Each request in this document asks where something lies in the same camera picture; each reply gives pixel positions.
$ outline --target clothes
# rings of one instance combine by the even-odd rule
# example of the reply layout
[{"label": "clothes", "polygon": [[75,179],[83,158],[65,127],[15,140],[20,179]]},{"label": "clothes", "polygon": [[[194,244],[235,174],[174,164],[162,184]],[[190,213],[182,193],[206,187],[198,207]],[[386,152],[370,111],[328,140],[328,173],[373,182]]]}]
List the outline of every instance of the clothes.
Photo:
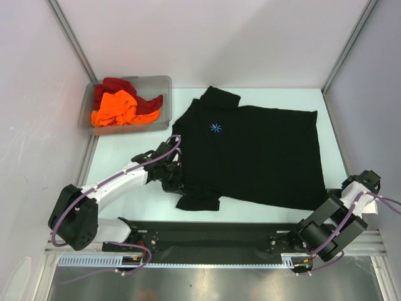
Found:
[{"label": "clothes", "polygon": [[177,208],[219,210],[219,197],[315,210],[324,201],[317,112],[238,107],[209,87],[173,125],[185,195]]},{"label": "clothes", "polygon": [[130,82],[122,80],[121,78],[106,77],[103,83],[96,85],[93,94],[93,109],[99,110],[104,93],[114,94],[120,90],[128,92],[137,101],[137,114],[146,115],[158,110],[163,105],[163,95],[152,100],[145,100],[137,95],[136,89]]},{"label": "clothes", "polygon": [[130,124],[149,124],[160,116],[156,110],[150,114],[137,115],[137,101],[126,91],[116,94],[104,93],[99,111],[92,111],[94,127],[115,127]]}]

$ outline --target blue starburst print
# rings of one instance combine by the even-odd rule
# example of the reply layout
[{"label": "blue starburst print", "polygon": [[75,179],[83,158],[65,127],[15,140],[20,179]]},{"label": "blue starburst print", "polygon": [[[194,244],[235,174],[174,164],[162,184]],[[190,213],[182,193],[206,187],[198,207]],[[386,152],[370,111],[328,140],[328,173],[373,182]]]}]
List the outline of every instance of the blue starburst print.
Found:
[{"label": "blue starburst print", "polygon": [[211,125],[211,131],[215,133],[219,133],[221,131],[221,125],[218,124],[212,124]]}]

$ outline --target orange cloth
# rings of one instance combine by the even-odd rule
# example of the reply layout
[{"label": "orange cloth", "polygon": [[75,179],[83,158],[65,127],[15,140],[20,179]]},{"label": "orange cloth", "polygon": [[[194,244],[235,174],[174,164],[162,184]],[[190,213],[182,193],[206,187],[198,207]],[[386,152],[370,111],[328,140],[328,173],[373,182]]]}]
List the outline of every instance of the orange cloth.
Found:
[{"label": "orange cloth", "polygon": [[94,127],[116,127],[130,124],[149,124],[160,116],[160,110],[137,115],[137,101],[126,91],[104,93],[99,111],[92,111]]}]

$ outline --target black t-shirt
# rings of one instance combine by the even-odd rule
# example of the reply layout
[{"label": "black t-shirt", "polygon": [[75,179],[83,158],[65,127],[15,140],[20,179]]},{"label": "black t-shirt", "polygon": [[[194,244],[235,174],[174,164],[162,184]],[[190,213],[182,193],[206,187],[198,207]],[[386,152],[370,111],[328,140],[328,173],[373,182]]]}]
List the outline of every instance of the black t-shirt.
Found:
[{"label": "black t-shirt", "polygon": [[177,208],[219,210],[219,197],[315,210],[323,203],[317,112],[238,107],[209,87],[173,125],[185,195]]}]

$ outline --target plastic bin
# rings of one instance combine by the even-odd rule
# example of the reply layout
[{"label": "plastic bin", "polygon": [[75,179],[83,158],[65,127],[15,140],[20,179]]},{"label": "plastic bin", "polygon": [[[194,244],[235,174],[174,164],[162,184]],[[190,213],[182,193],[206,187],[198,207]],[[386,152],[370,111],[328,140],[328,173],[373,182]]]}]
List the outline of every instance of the plastic bin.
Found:
[{"label": "plastic bin", "polygon": [[83,96],[78,127],[93,135],[106,135],[115,133],[143,132],[150,130],[165,130],[169,127],[172,118],[172,91],[171,78],[165,75],[154,77],[123,77],[137,89],[138,95],[146,100],[163,95],[163,105],[160,116],[151,124],[124,125],[121,127],[93,127],[91,113],[93,111],[93,92],[100,82],[91,82],[86,86]]}]

